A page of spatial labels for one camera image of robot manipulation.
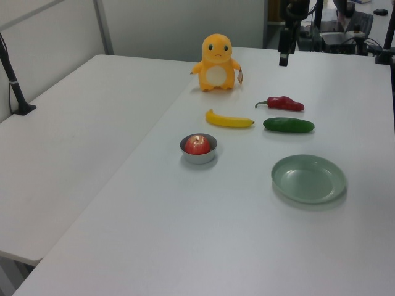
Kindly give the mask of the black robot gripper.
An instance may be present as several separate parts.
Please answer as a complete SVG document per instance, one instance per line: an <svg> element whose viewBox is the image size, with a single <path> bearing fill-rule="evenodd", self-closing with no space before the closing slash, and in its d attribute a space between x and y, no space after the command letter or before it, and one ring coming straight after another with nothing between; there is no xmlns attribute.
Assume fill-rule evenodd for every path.
<svg viewBox="0 0 395 296"><path fill-rule="evenodd" d="M278 43L278 52L280 52L279 66L287 67L289 59L289 45L291 43L291 31L289 28L282 28Z"/></svg>

